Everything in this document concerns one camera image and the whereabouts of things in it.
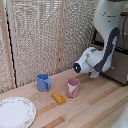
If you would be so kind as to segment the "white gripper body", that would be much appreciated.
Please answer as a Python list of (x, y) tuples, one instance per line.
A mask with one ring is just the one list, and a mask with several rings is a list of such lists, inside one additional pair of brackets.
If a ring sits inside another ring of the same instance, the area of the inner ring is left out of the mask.
[(92, 79), (92, 78), (97, 78), (99, 76), (99, 73), (100, 72), (97, 72), (97, 71), (92, 71), (89, 73), (89, 79)]

